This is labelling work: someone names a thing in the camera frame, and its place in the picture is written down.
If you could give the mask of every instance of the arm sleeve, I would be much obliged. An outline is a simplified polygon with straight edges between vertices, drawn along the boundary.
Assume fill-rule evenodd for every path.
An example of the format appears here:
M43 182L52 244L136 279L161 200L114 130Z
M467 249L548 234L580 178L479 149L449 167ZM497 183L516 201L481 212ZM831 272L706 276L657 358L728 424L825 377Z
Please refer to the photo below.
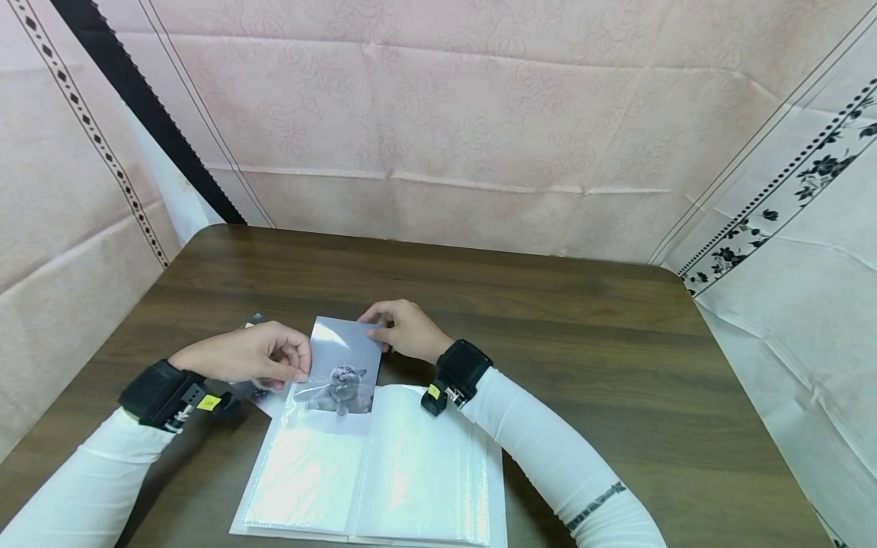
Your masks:
M173 438L117 409L0 533L0 548L111 548Z
M666 548L642 503L562 418L491 367L461 408L521 466L580 548Z

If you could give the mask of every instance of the cat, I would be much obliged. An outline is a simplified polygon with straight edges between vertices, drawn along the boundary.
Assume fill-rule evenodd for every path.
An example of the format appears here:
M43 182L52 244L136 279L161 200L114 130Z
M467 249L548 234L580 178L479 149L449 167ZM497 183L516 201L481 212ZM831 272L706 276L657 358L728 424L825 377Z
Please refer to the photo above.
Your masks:
M339 416L368 413L371 397L366 394L368 387L360 385L365 374L365 369L356 370L348 365L335 367L329 375L329 384L319 389L307 408L335 411Z

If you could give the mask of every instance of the right hand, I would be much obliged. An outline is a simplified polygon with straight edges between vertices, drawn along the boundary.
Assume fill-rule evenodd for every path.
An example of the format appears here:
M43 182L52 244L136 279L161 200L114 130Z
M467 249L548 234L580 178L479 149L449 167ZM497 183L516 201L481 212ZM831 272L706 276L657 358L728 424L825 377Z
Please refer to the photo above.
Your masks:
M363 323L384 322L387 327L372 329L368 336L383 343L386 352L391 346L410 358L435 365L453 344L426 314L411 301L376 302L360 317Z

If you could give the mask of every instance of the wrist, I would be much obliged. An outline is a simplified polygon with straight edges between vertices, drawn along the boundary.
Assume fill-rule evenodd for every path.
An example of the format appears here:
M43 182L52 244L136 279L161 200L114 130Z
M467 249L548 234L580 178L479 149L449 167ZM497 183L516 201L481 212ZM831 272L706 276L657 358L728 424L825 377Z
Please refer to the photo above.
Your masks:
M431 356L428 361L434 366L437 365L439 362L439 358L441 358L442 354L447 352L447 349L450 348L452 344L453 339L442 333L441 337L436 339L435 344L433 345Z
M192 371L193 373L197 373L197 366L194 363L191 353L187 352L188 349L189 347L187 346L186 348L175 352L170 358L168 358L168 363L180 371Z

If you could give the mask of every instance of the black wrist strap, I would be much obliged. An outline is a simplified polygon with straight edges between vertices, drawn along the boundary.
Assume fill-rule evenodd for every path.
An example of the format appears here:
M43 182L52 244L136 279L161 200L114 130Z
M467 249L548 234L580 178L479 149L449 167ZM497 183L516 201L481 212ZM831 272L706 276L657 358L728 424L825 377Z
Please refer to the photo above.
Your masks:
M455 341L438 358L438 375L420 400L424 409L437 416L450 399L462 407L478 393L478 381L493 366L487 354L467 340Z
M231 392L221 397L211 395L204 381L202 375L181 371L161 359L134 379L118 402L140 424L171 432L180 431L195 409L224 417L240 407Z

